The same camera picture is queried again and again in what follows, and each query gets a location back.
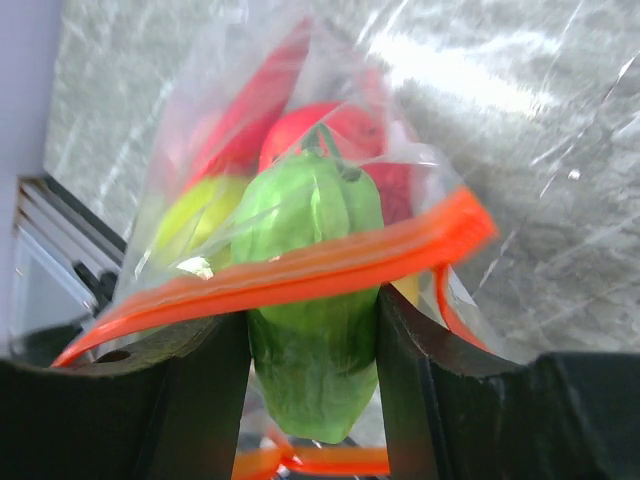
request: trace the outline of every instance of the marble countertop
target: marble countertop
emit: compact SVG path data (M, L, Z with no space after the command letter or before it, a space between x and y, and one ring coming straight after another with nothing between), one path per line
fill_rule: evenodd
M67 0L46 168L129 236L164 101L231 1ZM640 5L314 0L502 237L457 269L522 358L640 350Z

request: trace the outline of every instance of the white wall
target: white wall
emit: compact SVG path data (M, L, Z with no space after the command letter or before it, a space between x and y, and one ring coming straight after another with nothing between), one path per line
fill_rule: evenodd
M0 323L7 321L13 278L17 179L44 173L62 3L0 1Z

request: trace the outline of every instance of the orange zip strip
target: orange zip strip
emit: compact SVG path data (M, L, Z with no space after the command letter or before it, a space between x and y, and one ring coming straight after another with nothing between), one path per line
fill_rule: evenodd
M449 265L438 265L435 267L433 269L433 276L435 280L436 301L438 302L440 315L442 315L442 319L447 325L447 328L471 345L485 352L489 352L487 346L471 332L471 329L460 319L455 310L451 308L451 305L449 305L449 301L447 300L447 292L449 291Z
M271 429L267 437L275 448L243 453L233 462L231 480L271 480L283 466L303 475L378 476L390 475L386 448L293 447L280 432Z
M150 328L341 295L451 265L497 231L473 193L459 187L429 212L381 230L294 250L276 261L236 265L207 280L181 276L133 295L69 346L53 366L69 365L101 343Z

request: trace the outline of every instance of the green bell pepper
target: green bell pepper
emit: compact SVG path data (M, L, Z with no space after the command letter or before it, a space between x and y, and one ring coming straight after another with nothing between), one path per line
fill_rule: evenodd
M249 184L235 212L232 263L383 227L369 175L316 151L285 158ZM256 373L269 414L285 433L327 443L349 434L378 381L378 291L249 312Z

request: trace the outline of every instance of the plastic bag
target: plastic bag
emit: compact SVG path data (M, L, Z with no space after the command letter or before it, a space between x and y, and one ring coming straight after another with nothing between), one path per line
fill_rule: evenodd
M339 443L377 384L382 284L418 304L433 280L435 305L424 303L487 348L481 321L452 308L450 266L496 228L352 45L291 3L241 13L194 45L116 303L55 365L135 332L248 310L270 416L287 434ZM290 454L281 445L279 462Z

